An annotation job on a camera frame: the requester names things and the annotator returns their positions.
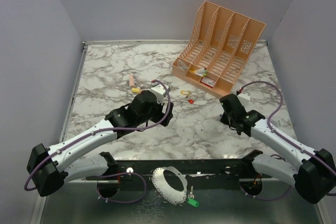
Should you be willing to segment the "green key tag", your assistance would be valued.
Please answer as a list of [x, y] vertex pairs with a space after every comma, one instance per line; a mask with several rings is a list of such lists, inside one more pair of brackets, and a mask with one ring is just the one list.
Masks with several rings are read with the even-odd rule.
[[199, 202], [197, 200], [195, 200], [195, 196], [193, 194], [193, 189], [194, 187], [191, 186], [190, 188], [190, 192], [187, 196], [187, 203], [193, 207], [199, 207]]

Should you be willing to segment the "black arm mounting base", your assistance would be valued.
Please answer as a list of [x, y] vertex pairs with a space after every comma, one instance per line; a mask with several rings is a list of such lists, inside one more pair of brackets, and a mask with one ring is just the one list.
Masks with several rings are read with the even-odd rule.
[[[163, 159], [163, 160], [116, 160], [118, 172], [126, 172], [133, 168], [134, 173], [141, 175], [147, 185], [147, 190], [154, 190], [150, 178], [156, 168], [174, 167], [187, 180], [187, 188], [194, 189], [227, 189], [239, 190], [239, 181], [252, 181], [257, 172], [248, 164], [248, 158], [233, 159]], [[120, 175], [120, 183], [116, 178], [98, 179], [98, 176], [87, 177], [90, 182], [98, 182], [104, 189], [120, 186], [122, 191], [141, 191], [143, 182], [135, 175]]]

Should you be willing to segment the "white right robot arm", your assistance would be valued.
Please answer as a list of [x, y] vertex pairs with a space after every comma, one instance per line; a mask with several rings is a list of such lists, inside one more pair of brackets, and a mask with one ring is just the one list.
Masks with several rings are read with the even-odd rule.
[[246, 177], [265, 174], [294, 187], [307, 202], [316, 204], [335, 187], [335, 163], [325, 149], [315, 151], [282, 131], [278, 131], [261, 113], [246, 111], [235, 94], [220, 98], [224, 110], [221, 122], [237, 134], [249, 137], [269, 146], [283, 161], [266, 154], [258, 154], [241, 164]]

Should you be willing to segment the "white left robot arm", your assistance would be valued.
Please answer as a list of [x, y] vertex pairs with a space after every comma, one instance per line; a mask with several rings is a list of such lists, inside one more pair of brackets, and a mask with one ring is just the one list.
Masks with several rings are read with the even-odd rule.
[[131, 103], [110, 111], [96, 125], [67, 141], [49, 147], [44, 144], [34, 146], [27, 163], [29, 176], [24, 190], [36, 190], [45, 197], [55, 193], [66, 182], [79, 178], [112, 178], [117, 168], [110, 154], [102, 153], [88, 162], [81, 158], [132, 132], [167, 126], [173, 116], [172, 109], [169, 92], [163, 85], [158, 85], [142, 91]]

